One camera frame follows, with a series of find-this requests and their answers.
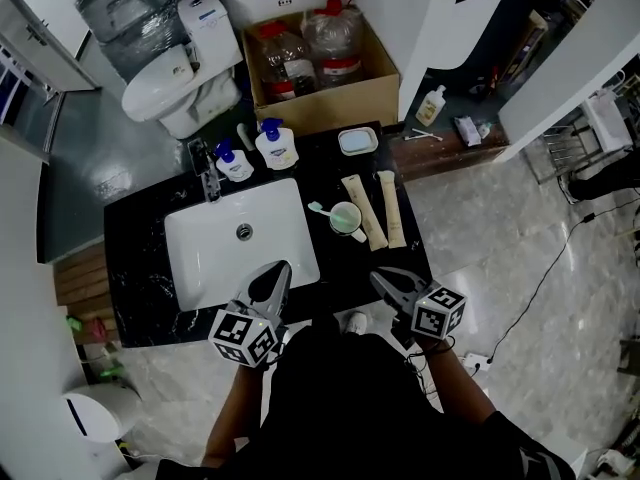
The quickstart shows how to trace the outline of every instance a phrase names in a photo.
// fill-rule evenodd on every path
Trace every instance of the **black marble countertop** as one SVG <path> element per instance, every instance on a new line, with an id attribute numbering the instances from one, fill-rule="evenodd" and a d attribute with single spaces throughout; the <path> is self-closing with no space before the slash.
<path id="1" fill-rule="evenodd" d="M 248 155 L 255 172 L 245 182 L 222 182 L 224 194 L 293 177 L 298 183 L 307 224 L 320 269 L 320 281 L 294 288 L 282 317 L 285 323 L 335 313 L 379 300 L 369 282 L 376 266 L 412 270 L 425 280 L 431 271 L 407 193 L 402 185 L 387 141 L 378 123 L 368 123 L 378 134 L 380 145 L 369 154 L 347 157 L 333 130 L 296 138 L 300 155 L 286 171 L 271 171 L 257 151 Z M 385 207 L 376 175 L 380 170 L 396 172 L 400 214 L 407 247 L 371 252 L 369 244 L 340 237 L 327 218 L 306 205 L 319 201 L 331 208 L 349 201 L 341 179 L 359 174 L 369 200 L 386 234 Z M 167 345 L 207 339 L 217 309 L 183 312 L 178 306 L 167 253 L 164 219 L 167 215 L 204 202 L 200 178 L 185 173 L 141 190 L 105 208 L 105 247 L 109 286 L 120 339 L 125 347 Z"/>

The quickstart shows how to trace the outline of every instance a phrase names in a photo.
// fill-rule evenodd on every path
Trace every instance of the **toilet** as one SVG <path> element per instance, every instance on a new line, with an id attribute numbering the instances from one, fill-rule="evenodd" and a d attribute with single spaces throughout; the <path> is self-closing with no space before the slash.
<path id="1" fill-rule="evenodd" d="M 191 42 L 165 51 L 127 85 L 122 109 L 134 121 L 160 121 L 184 139 L 240 101 L 232 74 L 242 61 L 219 0 L 181 0 L 178 15 Z"/>

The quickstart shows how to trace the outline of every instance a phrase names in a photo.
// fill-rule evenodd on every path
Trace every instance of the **power strip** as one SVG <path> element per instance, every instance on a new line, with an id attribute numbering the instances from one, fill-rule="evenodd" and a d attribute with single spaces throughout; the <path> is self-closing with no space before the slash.
<path id="1" fill-rule="evenodd" d="M 478 365 L 480 365 L 480 370 L 482 370 L 483 372 L 489 371 L 489 367 L 491 366 L 491 363 L 489 362 L 489 358 L 487 356 L 481 356 L 471 353 L 464 356 L 464 361 L 462 362 L 462 364 L 465 366 L 465 368 L 469 368 L 470 370 L 474 371 L 478 368 Z"/>

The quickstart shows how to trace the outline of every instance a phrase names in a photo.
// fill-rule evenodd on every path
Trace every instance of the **blue pump cap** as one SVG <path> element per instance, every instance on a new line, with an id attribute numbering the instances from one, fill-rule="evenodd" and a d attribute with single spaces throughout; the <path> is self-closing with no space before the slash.
<path id="1" fill-rule="evenodd" d="M 226 138 L 216 146 L 215 149 L 216 156 L 222 158 L 222 161 L 230 164 L 236 158 L 236 155 L 231 151 L 231 139 Z"/>
<path id="2" fill-rule="evenodd" d="M 275 117 L 267 117 L 262 121 L 262 131 L 267 134 L 267 139 L 271 142 L 275 142 L 280 138 L 278 127 L 282 123 L 284 123 L 282 119 L 276 119 Z"/>

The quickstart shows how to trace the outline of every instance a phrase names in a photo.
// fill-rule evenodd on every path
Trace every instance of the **hand soap bottle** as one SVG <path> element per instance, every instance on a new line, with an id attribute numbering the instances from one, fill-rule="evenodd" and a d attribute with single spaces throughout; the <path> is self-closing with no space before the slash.
<path id="1" fill-rule="evenodd" d="M 442 95 L 445 90 L 446 87 L 441 85 L 437 90 L 430 91 L 429 94 L 424 97 L 424 100 L 422 100 L 422 105 L 420 105 L 416 113 L 416 118 L 424 126 L 431 126 L 442 108 L 446 105 L 447 102 Z"/>
<path id="2" fill-rule="evenodd" d="M 231 139 L 224 139 L 215 149 L 218 170 L 231 181 L 244 181 L 253 174 L 253 166 L 241 149 L 231 150 Z"/>
<path id="3" fill-rule="evenodd" d="M 300 158 L 293 141 L 293 131 L 279 128 L 282 123 L 282 119 L 265 119 L 262 121 L 262 133 L 256 139 L 256 148 L 262 153 L 267 167 L 275 171 L 291 167 Z"/>

